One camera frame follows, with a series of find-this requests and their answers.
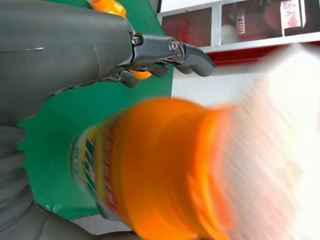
screw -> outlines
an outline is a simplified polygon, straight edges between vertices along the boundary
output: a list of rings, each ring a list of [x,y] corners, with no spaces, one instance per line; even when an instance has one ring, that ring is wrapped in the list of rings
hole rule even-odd
[[[134,46],[140,45],[140,44],[142,44],[142,43],[143,43],[143,42],[141,41],[141,39],[140,39],[140,37],[137,37],[137,36],[133,37],[133,38],[131,39],[131,41],[132,41],[132,44],[133,44],[133,45],[134,45]]]
[[[178,50],[178,43],[177,43],[177,41],[175,41],[175,40],[171,40],[171,41],[169,43],[169,49],[170,49],[171,52],[175,53],[175,52],[177,52],[177,51]]]

green table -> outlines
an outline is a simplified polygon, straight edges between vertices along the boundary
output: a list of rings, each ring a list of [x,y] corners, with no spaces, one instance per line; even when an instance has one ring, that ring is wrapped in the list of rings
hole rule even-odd
[[[89,8],[85,0],[54,2]],[[163,34],[148,0],[118,0],[137,32]],[[71,219],[97,213],[95,203],[72,182],[68,152],[72,137],[104,117],[143,99],[170,96],[172,70],[165,78],[151,77],[137,88],[121,83],[97,83],[68,90],[43,104],[35,117],[20,124],[26,137],[20,147],[27,154],[23,165],[30,174],[35,199],[54,213]]]

white wall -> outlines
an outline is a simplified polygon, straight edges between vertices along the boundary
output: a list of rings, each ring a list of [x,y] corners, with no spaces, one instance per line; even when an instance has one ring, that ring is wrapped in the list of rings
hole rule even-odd
[[[208,107],[237,103],[259,75],[252,65],[217,67],[208,77],[183,75],[175,69],[171,95]]]
[[[176,9],[183,9],[195,5],[208,4],[217,0],[162,0],[161,12],[167,12]]]

orange object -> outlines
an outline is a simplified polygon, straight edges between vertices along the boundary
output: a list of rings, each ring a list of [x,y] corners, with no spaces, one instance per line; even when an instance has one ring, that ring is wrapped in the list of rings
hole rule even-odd
[[[146,100],[76,136],[71,172],[143,239],[228,240],[232,222],[212,168],[230,109]]]
[[[127,19],[127,11],[122,5],[115,0],[89,0],[89,3],[91,8],[97,11],[118,15]],[[148,71],[130,70],[130,72],[139,80],[147,79],[152,75]]]

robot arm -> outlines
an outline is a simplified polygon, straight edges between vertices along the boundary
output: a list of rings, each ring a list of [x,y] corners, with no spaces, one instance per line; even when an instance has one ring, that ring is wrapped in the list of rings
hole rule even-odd
[[[130,70],[162,77],[168,64],[201,76],[214,69],[201,50],[172,37],[134,34],[120,16],[56,3],[0,1],[0,33],[1,240],[109,239],[34,202],[20,167],[24,131],[17,126],[46,99],[100,81],[135,87]],[[128,234],[122,239],[133,239]]]

